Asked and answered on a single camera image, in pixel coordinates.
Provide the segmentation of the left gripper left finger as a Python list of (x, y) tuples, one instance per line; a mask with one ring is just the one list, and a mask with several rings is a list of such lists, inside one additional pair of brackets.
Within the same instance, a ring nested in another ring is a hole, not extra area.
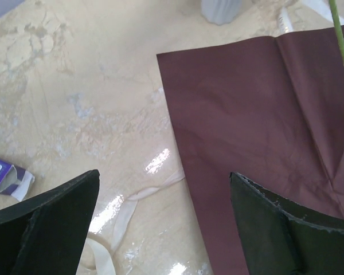
[(99, 187), (90, 170), (0, 210), (0, 274), (76, 274)]

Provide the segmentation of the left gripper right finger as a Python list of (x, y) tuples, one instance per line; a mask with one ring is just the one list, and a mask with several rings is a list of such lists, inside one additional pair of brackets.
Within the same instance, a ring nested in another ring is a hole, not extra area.
[(344, 275), (344, 220), (304, 207), (239, 173), (230, 201), (249, 274)]

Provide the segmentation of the cream ribbon gold lettering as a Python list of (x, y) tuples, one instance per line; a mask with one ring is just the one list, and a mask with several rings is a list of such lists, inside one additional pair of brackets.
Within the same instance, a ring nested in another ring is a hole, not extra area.
[(209, 24), (192, 1), (146, 5), (94, 21), (103, 82), (95, 153), (101, 190), (90, 232), (117, 274), (212, 274), (175, 142), (155, 54), (279, 34), (283, 1), (252, 1), (232, 23)]

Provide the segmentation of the red wrapping paper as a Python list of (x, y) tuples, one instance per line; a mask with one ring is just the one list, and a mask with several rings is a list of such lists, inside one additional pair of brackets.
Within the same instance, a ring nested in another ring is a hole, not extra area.
[(344, 65), (333, 28), (157, 59), (214, 274), (248, 274), (231, 172), (344, 219)]

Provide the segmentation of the white rose stem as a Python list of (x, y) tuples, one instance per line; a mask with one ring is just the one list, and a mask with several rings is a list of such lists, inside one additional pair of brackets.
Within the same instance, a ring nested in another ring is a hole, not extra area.
[(340, 17), (338, 14), (337, 4), (335, 0), (329, 0), (329, 7), (331, 11), (331, 16), (333, 19), (335, 34), (338, 41), (339, 51), (341, 53), (342, 62), (344, 66), (344, 36), (342, 32), (342, 25), (340, 22)]

